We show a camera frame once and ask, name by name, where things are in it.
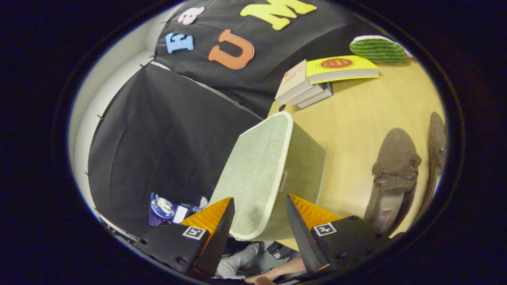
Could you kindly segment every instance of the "table surface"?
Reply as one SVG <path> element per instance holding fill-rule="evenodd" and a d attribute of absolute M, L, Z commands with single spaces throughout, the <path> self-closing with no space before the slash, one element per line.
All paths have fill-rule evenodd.
<path fill-rule="evenodd" d="M 327 150 L 318 205 L 339 217 L 364 216 L 372 166 L 389 130 L 401 128 L 410 135 L 422 163 L 413 204 L 394 236 L 410 227 L 421 208 L 429 178 L 429 118 L 437 112 L 445 121 L 445 114 L 436 87 L 418 62 L 377 66 L 381 78 L 334 81 L 333 96 L 302 110 L 287 102 L 284 111 Z M 269 116 L 281 105 L 275 101 Z M 298 249 L 293 238 L 278 242 Z"/>

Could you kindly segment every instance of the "orange letter u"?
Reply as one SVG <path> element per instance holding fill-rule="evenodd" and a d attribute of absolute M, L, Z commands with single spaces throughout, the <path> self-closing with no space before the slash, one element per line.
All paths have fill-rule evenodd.
<path fill-rule="evenodd" d="M 229 42 L 238 46 L 243 52 L 240 56 L 234 57 L 226 52 L 223 52 L 219 46 L 214 46 L 208 55 L 209 61 L 217 61 L 223 66 L 230 69 L 240 69 L 254 57 L 254 46 L 247 40 L 231 34 L 231 30 L 224 30 L 219 36 L 219 42 Z"/>

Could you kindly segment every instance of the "red label on book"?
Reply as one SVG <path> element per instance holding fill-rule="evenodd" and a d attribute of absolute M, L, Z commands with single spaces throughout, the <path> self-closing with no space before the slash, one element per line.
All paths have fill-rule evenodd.
<path fill-rule="evenodd" d="M 320 63 L 320 67 L 324 68 L 344 68 L 353 65 L 354 62 L 345 58 L 330 58 Z"/>

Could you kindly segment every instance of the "foam letter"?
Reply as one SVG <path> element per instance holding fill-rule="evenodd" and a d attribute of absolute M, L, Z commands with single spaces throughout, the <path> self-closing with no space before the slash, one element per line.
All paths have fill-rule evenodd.
<path fill-rule="evenodd" d="M 281 30 L 287 26 L 290 21 L 286 18 L 278 18 L 274 15 L 297 18 L 297 16 L 287 6 L 293 8 L 296 13 L 306 14 L 317 7 L 306 4 L 298 0 L 267 0 L 270 4 L 251 4 L 243 8 L 239 13 L 241 16 L 252 15 L 263 19 L 273 25 L 273 29 Z"/>
<path fill-rule="evenodd" d="M 170 33 L 165 36 L 165 45 L 167 46 L 167 52 L 172 53 L 175 50 L 188 49 L 189 51 L 194 49 L 194 39 L 191 35 L 187 36 L 184 40 L 184 34 L 174 35 Z"/>
<path fill-rule="evenodd" d="M 204 9 L 206 8 L 190 8 L 183 12 L 183 14 L 178 18 L 178 22 L 183 22 L 183 25 L 190 25 L 195 21 L 195 19 L 197 19 L 198 15 L 201 15 L 202 12 L 204 12 Z"/>
<path fill-rule="evenodd" d="M 231 34 L 231 30 L 224 30 L 219 36 L 219 42 L 229 42 L 238 46 L 243 52 L 240 56 L 234 57 L 220 50 L 219 46 L 214 46 L 208 55 L 209 61 L 217 61 L 230 69 L 240 69 L 244 67 L 254 57 L 254 46 L 247 40 Z"/>

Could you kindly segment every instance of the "fabric box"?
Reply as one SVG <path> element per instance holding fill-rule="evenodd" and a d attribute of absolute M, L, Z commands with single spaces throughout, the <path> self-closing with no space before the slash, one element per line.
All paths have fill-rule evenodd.
<path fill-rule="evenodd" d="M 285 197 L 318 204 L 326 155 L 289 113 L 279 112 L 239 136 L 209 204 L 234 198 L 229 233 L 237 240 L 292 238 Z"/>

